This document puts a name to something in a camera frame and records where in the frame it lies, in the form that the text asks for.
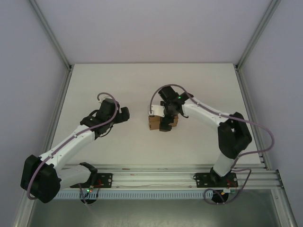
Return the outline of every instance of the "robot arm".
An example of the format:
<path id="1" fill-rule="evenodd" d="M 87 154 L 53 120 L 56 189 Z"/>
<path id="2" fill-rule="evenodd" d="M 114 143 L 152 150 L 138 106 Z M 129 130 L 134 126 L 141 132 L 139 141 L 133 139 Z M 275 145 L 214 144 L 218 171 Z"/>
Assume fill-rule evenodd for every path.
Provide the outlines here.
<path id="1" fill-rule="evenodd" d="M 43 164 L 30 189 L 30 193 L 36 198 L 47 203 L 56 196 L 59 190 L 66 187 L 78 183 L 89 183 L 93 187 L 98 171 L 92 165 L 84 162 L 70 169 L 62 170 L 62 168 L 86 145 L 111 130 L 115 123 L 126 122 L 129 119 L 128 108 L 123 107 L 120 109 L 118 104 L 118 111 L 113 121 L 100 127 L 94 127 L 111 119 L 115 111 L 116 105 L 114 101 L 106 98 L 102 101 L 100 109 L 83 118 L 76 130 L 60 144 L 39 157 L 29 156 L 24 164 L 21 187 L 27 190 L 34 172 L 49 157 L 51 158 Z M 53 151 L 62 145 L 64 146 L 56 154 L 52 155 Z"/>
<path id="2" fill-rule="evenodd" d="M 225 177 L 231 171 L 235 158 L 241 151 L 246 149 L 252 141 L 247 125 L 240 121 L 212 114 L 197 105 L 197 103 L 201 102 L 194 98 L 193 95 L 191 95 L 191 97 L 195 102 L 189 99 L 187 94 L 183 93 L 179 95 L 171 87 L 162 88 L 159 91 L 159 95 L 163 99 L 161 107 L 152 105 L 152 112 L 149 112 L 149 115 L 158 115 L 161 117 L 160 131 L 170 131 L 171 126 L 169 124 L 173 122 L 174 116 L 181 114 L 186 118 L 193 117 L 204 122 L 218 132 L 218 142 L 221 153 L 211 169 L 211 174 L 214 182 L 220 181 L 222 177 Z M 234 116 L 243 119 L 243 116 L 237 112 L 234 114 L 222 113 L 205 104 L 203 104 L 203 106 L 220 113 L 220 115 Z"/>

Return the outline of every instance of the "purple cable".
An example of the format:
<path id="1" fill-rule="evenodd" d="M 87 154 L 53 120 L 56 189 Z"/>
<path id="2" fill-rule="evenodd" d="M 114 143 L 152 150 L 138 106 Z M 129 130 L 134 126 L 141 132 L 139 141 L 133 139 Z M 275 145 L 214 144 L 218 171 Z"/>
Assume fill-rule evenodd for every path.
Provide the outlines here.
<path id="1" fill-rule="evenodd" d="M 84 133 L 84 132 L 86 132 L 86 131 L 89 131 L 89 130 L 92 130 L 92 129 L 101 127 L 101 126 L 103 126 L 103 125 L 105 125 L 105 124 L 108 124 L 108 123 L 110 123 L 111 121 L 113 121 L 113 119 L 115 118 L 115 116 L 116 116 L 116 114 L 117 114 L 117 112 L 118 112 L 118 102 L 115 100 L 115 98 L 114 98 L 111 94 L 109 94 L 109 93 L 107 93 L 107 92 L 101 92 L 101 93 L 99 93 L 99 94 L 97 95 L 98 101 L 100 101 L 100 99 L 99 99 L 100 95 L 108 95 L 108 96 L 110 96 L 110 97 L 113 99 L 113 101 L 114 101 L 114 103 L 115 103 L 115 107 L 116 107 L 116 111 L 114 112 L 114 115 L 113 115 L 108 121 L 106 121 L 106 122 L 103 122 L 103 123 L 101 123 L 101 124 L 95 125 L 95 126 L 93 126 L 93 127 L 90 127 L 90 128 L 87 128 L 87 129 L 84 129 L 84 130 L 78 132 L 78 133 L 76 134 L 76 136 L 79 136 L 79 135 L 81 135 L 82 133 Z M 61 144 L 55 151 L 53 151 L 53 153 L 51 153 L 51 157 L 54 156 L 59 150 L 61 150 L 66 144 L 68 144 L 68 143 L 69 143 L 70 141 L 72 141 L 74 138 L 75 138 L 74 136 L 71 136 L 70 138 L 68 138 L 68 139 L 67 139 L 63 144 Z M 40 164 L 40 165 L 38 166 L 38 168 L 35 170 L 35 172 L 34 172 L 32 178 L 31 178 L 30 181 L 29 181 L 29 184 L 28 184 L 28 187 L 27 187 L 27 197 L 28 197 L 30 200 L 35 200 L 35 199 L 36 199 L 36 197 L 32 197 L 32 196 L 30 195 L 30 189 L 32 188 L 34 179 L 35 179 L 35 177 L 37 176 L 38 172 L 40 171 L 41 167 L 42 167 L 42 166 L 43 166 L 51 157 L 48 156 L 46 159 L 44 159 L 44 160 L 41 162 L 41 164 Z"/>
<path id="2" fill-rule="evenodd" d="M 86 200 L 85 200 L 85 197 L 84 197 L 84 194 L 83 194 L 82 186 L 81 186 L 80 183 L 79 183 L 78 185 L 79 185 L 79 188 L 80 188 L 80 193 L 81 193 L 82 199 L 83 199 L 83 201 L 84 201 L 84 204 L 87 204 L 87 202 L 86 202 Z"/>
<path id="3" fill-rule="evenodd" d="M 258 126 L 258 127 L 262 128 L 262 129 L 264 129 L 264 130 L 270 135 L 271 144 L 270 144 L 270 146 L 269 146 L 268 148 L 263 149 L 263 150 L 250 151 L 250 152 L 246 152 L 246 153 L 239 154 L 239 155 L 235 158 L 235 161 L 234 161 L 234 163 L 233 163 L 231 169 L 234 168 L 234 166 L 236 165 L 236 163 L 238 162 L 238 160 L 239 160 L 240 157 L 242 157 L 242 156 L 244 156 L 244 155 L 250 155 L 250 154 L 256 154 L 256 153 L 263 153 L 263 152 L 269 151 L 269 150 L 271 150 L 271 149 L 273 148 L 273 146 L 274 146 L 274 144 L 275 144 L 275 137 L 274 137 L 273 133 L 272 133 L 268 128 L 266 128 L 265 126 L 263 126 L 263 125 L 261 125 L 261 124 L 255 123 L 255 122 L 251 122 L 251 121 L 244 120 L 244 119 L 237 118 L 237 117 L 227 116 L 227 115 L 224 115 L 224 114 L 219 114 L 219 113 L 217 113 L 216 111 L 213 111 L 213 110 L 207 108 L 206 106 L 204 106 L 204 105 L 202 105 L 202 104 L 196 102 L 196 101 L 190 96 L 190 94 L 189 94 L 182 86 L 180 86 L 180 85 L 178 85 L 178 84 L 167 84 L 167 85 L 164 85 L 164 86 L 158 88 L 158 89 L 155 91 L 155 93 L 153 93 L 152 98 L 151 98 L 151 101 L 150 101 L 150 113 L 152 113 L 152 101 L 153 101 L 154 97 L 156 96 L 156 94 L 157 94 L 162 88 L 164 88 L 164 87 L 169 87 L 169 86 L 174 86 L 174 87 L 178 87 L 178 88 L 182 89 L 182 90 L 185 92 L 185 94 L 188 96 L 188 98 L 189 98 L 193 103 L 195 103 L 195 104 L 198 105 L 199 107 L 205 109 L 206 111 L 210 112 L 211 114 L 214 114 L 214 115 L 217 115 L 217 116 L 220 116 L 220 117 L 224 117 L 224 118 L 228 118 L 228 119 L 232 119 L 232 120 L 235 120 L 235 121 L 240 121 L 240 122 L 244 122 L 244 123 L 248 123 L 248 124 L 251 124 L 251 125 Z M 247 176 L 247 178 L 246 178 L 246 180 L 245 180 L 243 186 L 241 187 L 241 189 L 239 189 L 239 192 L 238 192 L 238 193 L 235 195 L 235 197 L 233 197 L 233 199 L 231 199 L 230 201 L 224 202 L 224 203 L 219 203 L 219 204 L 221 204 L 221 205 L 228 204 L 228 203 L 234 201 L 234 200 L 240 195 L 240 193 L 243 191 L 243 189 L 244 189 L 244 187 L 245 187 L 245 185 L 246 185 L 246 183 L 247 183 L 247 181 L 248 181 L 248 179 L 249 179 L 249 177 L 250 177 L 251 169 L 250 169 L 250 168 L 245 168 L 245 169 L 240 169 L 240 170 L 232 170 L 232 171 L 234 171 L 234 172 L 242 172 L 242 171 L 245 171 L 245 170 L 249 170 L 250 172 L 249 172 L 249 174 L 248 174 L 248 176 Z M 218 195 L 220 196 L 220 198 L 222 199 L 222 201 L 224 201 L 223 197 L 221 196 L 221 194 L 220 194 L 218 191 L 208 188 L 208 189 L 206 189 L 206 190 L 204 191 L 204 200 L 205 200 L 207 203 L 212 204 L 212 205 L 215 205 L 215 204 L 216 204 L 216 203 L 211 203 L 211 202 L 209 202 L 209 201 L 207 201 L 207 200 L 205 199 L 205 195 L 206 195 L 206 193 L 207 193 L 208 191 L 213 191 L 213 192 L 215 192 L 216 194 L 218 194 Z"/>

